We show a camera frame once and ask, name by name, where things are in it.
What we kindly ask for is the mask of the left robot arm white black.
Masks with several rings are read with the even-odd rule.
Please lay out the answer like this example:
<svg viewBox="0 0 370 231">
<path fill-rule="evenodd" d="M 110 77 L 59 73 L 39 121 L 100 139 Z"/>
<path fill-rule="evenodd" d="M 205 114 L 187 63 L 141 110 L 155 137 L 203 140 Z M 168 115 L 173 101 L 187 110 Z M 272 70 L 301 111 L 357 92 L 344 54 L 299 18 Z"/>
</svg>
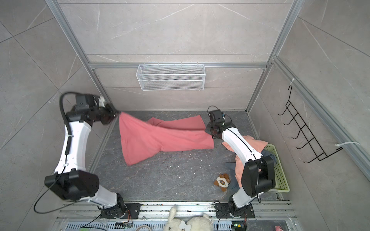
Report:
<svg viewBox="0 0 370 231">
<path fill-rule="evenodd" d="M 102 218 L 119 219 L 127 214 L 127 206 L 119 193 L 101 186 L 98 176 L 87 172 L 85 155 L 87 142 L 95 122 L 109 124 L 117 115 L 113 106 L 102 96 L 73 92 L 76 104 L 64 110 L 63 93 L 59 109 L 65 125 L 65 139 L 60 160 L 44 184 L 64 201 L 89 202 L 98 206 Z"/>
</svg>

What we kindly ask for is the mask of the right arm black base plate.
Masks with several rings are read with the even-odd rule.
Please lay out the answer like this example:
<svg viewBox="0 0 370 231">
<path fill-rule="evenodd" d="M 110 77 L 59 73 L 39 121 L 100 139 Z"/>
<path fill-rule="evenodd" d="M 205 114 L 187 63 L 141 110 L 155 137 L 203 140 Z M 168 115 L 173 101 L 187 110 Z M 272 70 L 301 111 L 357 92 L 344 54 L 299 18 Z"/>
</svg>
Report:
<svg viewBox="0 0 370 231">
<path fill-rule="evenodd" d="M 244 206 L 242 208 L 237 208 L 234 205 L 228 203 L 221 203 L 216 201 L 213 203 L 216 210 L 217 218 L 255 218 L 254 209 L 252 204 Z"/>
</svg>

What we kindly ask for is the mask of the dark pink t-shirt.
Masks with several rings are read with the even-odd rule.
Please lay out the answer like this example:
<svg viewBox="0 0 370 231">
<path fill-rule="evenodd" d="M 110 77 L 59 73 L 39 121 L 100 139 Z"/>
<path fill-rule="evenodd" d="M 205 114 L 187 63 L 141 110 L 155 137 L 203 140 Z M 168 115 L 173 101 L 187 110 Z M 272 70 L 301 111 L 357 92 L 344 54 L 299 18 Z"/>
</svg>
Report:
<svg viewBox="0 0 370 231">
<path fill-rule="evenodd" d="M 213 149 L 212 136 L 200 115 L 173 121 L 151 118 L 142 121 L 127 113 L 119 116 L 122 154 L 132 166 L 159 152 Z"/>
</svg>

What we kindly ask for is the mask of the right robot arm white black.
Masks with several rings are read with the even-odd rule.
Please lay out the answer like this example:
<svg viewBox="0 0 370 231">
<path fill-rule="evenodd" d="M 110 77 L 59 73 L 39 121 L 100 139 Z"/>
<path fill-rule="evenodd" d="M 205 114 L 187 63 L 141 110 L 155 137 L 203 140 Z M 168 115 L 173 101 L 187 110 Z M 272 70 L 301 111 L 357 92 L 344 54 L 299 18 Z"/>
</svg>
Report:
<svg viewBox="0 0 370 231">
<path fill-rule="evenodd" d="M 232 120 L 220 109 L 207 111 L 210 122 L 206 132 L 214 139 L 222 139 L 243 163 L 241 187 L 228 201 L 226 211 L 231 217 L 239 218 L 252 209 L 251 203 L 260 195 L 275 188 L 275 162 L 271 156 L 257 152 L 240 134 Z"/>
</svg>

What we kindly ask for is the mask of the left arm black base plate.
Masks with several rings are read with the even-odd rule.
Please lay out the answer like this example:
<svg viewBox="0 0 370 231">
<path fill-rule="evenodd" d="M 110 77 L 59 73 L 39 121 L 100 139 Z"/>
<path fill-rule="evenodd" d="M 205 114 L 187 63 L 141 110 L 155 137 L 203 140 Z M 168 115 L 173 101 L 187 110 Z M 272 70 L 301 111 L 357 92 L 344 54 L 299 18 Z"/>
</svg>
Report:
<svg viewBox="0 0 370 231">
<path fill-rule="evenodd" d="M 111 208 L 103 209 L 99 217 L 106 219 L 137 219 L 139 217 L 140 208 L 140 203 L 116 205 Z"/>
</svg>

